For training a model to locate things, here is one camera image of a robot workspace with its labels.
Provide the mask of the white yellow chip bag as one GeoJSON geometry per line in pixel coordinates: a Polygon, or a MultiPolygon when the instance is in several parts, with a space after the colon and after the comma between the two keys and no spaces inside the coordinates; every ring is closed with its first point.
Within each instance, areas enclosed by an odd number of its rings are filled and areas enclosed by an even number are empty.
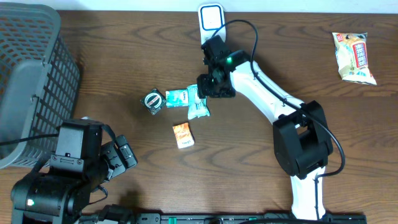
{"type": "Polygon", "coordinates": [[[333,32],[338,73],[343,81],[377,85],[369,70],[366,41],[368,33],[333,32]]]}

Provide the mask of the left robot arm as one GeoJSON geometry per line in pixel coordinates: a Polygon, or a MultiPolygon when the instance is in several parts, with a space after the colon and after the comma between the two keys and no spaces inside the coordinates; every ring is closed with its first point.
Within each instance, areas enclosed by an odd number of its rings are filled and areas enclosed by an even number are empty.
{"type": "Polygon", "coordinates": [[[105,182],[137,165],[132,147],[104,123],[69,119],[55,152],[43,155],[11,191],[12,223],[75,223],[105,182]]]}

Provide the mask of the orange snack packet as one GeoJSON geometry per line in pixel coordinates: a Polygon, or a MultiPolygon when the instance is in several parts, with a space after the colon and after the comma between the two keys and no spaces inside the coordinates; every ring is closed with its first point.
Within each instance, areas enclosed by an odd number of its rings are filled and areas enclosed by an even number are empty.
{"type": "Polygon", "coordinates": [[[178,124],[172,129],[174,131],[177,147],[179,149],[184,149],[194,145],[195,141],[191,134],[188,123],[178,124]]]}

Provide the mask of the teal white snack packet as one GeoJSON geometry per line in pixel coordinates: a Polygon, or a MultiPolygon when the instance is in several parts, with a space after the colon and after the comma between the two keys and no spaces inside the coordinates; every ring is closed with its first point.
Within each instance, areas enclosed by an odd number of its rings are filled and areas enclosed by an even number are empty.
{"type": "Polygon", "coordinates": [[[187,87],[188,91],[188,119],[210,116],[210,111],[206,105],[206,98],[201,99],[198,96],[197,84],[187,87]]]}

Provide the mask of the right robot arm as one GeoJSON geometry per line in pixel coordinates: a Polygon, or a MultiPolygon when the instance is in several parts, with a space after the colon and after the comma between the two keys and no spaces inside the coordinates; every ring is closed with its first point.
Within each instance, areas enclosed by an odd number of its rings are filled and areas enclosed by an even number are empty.
{"type": "Polygon", "coordinates": [[[197,78],[200,98],[231,98],[241,93],[269,120],[277,162],[290,176],[295,218],[319,220],[322,175],[333,152],[323,108],[304,103],[274,83],[243,50],[231,51],[216,35],[201,45],[208,73],[197,78]]]}

